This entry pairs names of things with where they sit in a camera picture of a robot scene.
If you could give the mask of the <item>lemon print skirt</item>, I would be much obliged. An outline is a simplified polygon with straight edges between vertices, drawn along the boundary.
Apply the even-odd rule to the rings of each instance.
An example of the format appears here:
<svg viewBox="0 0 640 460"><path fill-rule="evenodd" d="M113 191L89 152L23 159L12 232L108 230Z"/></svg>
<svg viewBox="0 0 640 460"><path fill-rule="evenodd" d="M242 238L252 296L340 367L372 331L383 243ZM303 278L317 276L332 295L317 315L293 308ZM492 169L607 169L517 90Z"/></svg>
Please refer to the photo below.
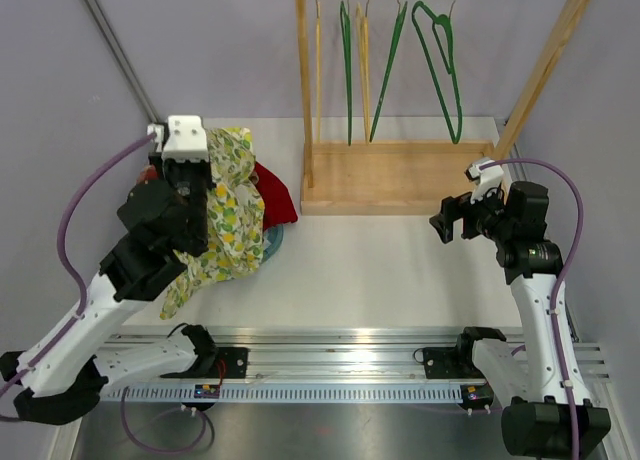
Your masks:
<svg viewBox="0 0 640 460"><path fill-rule="evenodd" d="M214 188L207 194L207 251L180 253L186 265L165 290L159 318L173 318L199 290L255 273L264 257L265 202L254 184L256 155L247 128L206 131Z"/></svg>

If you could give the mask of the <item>red pleated skirt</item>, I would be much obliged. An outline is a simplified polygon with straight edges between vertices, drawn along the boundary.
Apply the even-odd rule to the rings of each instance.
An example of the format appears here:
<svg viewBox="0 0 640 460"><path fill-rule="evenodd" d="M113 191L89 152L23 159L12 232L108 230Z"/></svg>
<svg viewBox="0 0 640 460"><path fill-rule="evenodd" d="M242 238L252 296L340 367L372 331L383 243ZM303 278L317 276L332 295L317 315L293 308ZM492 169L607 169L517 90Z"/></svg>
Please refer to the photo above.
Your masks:
<svg viewBox="0 0 640 460"><path fill-rule="evenodd" d="M270 170L257 162L254 167L256 189L264 203L263 230L298 221L287 186Z"/></svg>

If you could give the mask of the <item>green hanger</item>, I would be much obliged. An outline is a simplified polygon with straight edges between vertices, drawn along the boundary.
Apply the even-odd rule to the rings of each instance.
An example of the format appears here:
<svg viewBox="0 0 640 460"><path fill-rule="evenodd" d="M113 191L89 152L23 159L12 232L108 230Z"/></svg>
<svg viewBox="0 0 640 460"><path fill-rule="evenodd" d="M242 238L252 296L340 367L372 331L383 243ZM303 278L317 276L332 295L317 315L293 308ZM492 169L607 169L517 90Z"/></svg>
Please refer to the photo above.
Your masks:
<svg viewBox="0 0 640 460"><path fill-rule="evenodd" d="M368 137L369 143L372 143L375 138L375 134L376 134L378 123L381 117L382 108L384 105L384 100L386 97L386 93L387 93L387 89L388 89L388 85L391 77L391 72L392 72L394 61L396 58L399 41L401 38L401 34L403 31L404 22L406 18L407 2L402 3L400 0L396 0L396 3L397 3L397 13L396 13L394 27L391 35L390 47L389 47L389 52L387 56L387 61L385 64L383 80L382 80L382 84L381 84L381 88L378 96L378 101L376 104L373 122L371 125L369 137Z"/></svg>
<svg viewBox="0 0 640 460"><path fill-rule="evenodd" d="M352 90L352 50L351 20L349 0L342 0L339 9L340 32L344 62L345 97L347 111L347 145L352 144L353 135L353 90Z"/></svg>
<svg viewBox="0 0 640 460"><path fill-rule="evenodd" d="M439 102L442 117L445 121L449 138L452 144L457 145L463 133L463 108L460 84L456 68L455 38L453 28L453 9L457 0L452 0L446 13L436 13L424 0L417 0L411 10L411 22L417 34L425 62L431 76L432 84ZM421 26L419 16L423 15L431 22L431 35L442 64L442 69L448 76L448 82L453 97L453 109L445 98L443 82L436 68L434 56L431 53L429 42Z"/></svg>

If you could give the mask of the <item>yellow hanger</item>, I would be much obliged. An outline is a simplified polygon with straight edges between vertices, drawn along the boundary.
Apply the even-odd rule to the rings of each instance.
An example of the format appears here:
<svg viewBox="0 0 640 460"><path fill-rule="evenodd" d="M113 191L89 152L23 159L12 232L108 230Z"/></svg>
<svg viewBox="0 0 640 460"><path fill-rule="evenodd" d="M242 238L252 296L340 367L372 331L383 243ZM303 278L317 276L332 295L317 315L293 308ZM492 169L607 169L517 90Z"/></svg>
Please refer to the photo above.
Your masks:
<svg viewBox="0 0 640 460"><path fill-rule="evenodd" d="M371 114L370 114L370 79L369 79L369 26L368 8L370 0L365 5L356 6L356 38L358 42L359 75L361 85L361 99L363 110L364 143L370 143Z"/></svg>
<svg viewBox="0 0 640 460"><path fill-rule="evenodd" d="M316 21L315 21L315 48L316 48L316 124L314 143L320 143L322 130L322 19L319 0L315 0Z"/></svg>

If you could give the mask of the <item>red plaid skirt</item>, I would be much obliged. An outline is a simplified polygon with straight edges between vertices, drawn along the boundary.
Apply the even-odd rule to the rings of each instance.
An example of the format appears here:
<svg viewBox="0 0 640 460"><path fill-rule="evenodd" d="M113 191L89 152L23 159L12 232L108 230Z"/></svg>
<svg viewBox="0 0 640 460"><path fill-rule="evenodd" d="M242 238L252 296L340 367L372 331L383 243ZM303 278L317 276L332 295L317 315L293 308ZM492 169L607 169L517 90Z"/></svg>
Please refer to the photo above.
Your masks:
<svg viewBox="0 0 640 460"><path fill-rule="evenodd" d="M142 184L149 181L157 180L158 174L154 166L147 165L138 175L136 183Z"/></svg>

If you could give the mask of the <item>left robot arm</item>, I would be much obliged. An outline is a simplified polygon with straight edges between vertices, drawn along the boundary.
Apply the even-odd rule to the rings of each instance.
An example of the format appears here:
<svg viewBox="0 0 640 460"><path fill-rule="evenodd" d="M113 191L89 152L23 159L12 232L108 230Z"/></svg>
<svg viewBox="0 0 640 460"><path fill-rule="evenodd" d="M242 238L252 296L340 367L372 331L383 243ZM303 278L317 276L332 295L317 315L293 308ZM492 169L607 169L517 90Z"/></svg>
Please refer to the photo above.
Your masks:
<svg viewBox="0 0 640 460"><path fill-rule="evenodd" d="M65 425L123 386L205 377L215 369L218 348L201 325L121 353L99 351L186 271L179 254L198 257L207 250L207 195L215 185L209 163L164 160L157 166L158 177L134 186L119 207L127 232L78 304L34 347L2 355L3 379L22 388L13 400L18 420Z"/></svg>

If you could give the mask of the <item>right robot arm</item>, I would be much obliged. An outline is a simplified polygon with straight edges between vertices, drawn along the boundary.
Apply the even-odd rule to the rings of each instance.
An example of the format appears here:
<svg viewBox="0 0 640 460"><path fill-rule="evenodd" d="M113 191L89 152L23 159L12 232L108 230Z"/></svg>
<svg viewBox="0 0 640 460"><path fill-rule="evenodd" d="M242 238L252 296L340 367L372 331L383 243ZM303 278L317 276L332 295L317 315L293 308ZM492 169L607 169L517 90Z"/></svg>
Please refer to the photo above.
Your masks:
<svg viewBox="0 0 640 460"><path fill-rule="evenodd" d="M483 236L514 298L527 364L518 364L506 337L492 329L466 328L454 351L456 369L480 372L502 406L501 432L513 456L585 459L611 429L607 409L593 403L573 348L564 300L559 247L546 237L545 187L526 181L509 190L491 188L442 200L430 223L444 243L462 223L462 238Z"/></svg>

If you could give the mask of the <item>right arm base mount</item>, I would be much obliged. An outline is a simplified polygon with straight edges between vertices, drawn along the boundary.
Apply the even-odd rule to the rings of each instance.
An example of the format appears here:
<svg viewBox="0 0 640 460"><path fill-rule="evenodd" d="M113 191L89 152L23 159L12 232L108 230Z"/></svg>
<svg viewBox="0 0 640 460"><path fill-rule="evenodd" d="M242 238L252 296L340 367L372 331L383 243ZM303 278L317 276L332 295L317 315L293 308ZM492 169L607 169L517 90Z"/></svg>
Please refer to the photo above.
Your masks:
<svg viewBox="0 0 640 460"><path fill-rule="evenodd" d="M454 347L422 347L414 350L412 357L423 367L429 380L452 380L464 376Z"/></svg>

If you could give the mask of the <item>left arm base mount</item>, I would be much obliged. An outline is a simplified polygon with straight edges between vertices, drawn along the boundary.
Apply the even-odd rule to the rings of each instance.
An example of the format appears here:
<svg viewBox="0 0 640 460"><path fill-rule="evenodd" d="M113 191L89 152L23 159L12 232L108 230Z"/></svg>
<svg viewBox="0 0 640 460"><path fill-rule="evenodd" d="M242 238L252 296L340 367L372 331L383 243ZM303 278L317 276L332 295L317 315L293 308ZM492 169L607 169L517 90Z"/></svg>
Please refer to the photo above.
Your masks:
<svg viewBox="0 0 640 460"><path fill-rule="evenodd" d="M245 379L248 368L249 349L246 347L221 347L213 365L200 378Z"/></svg>

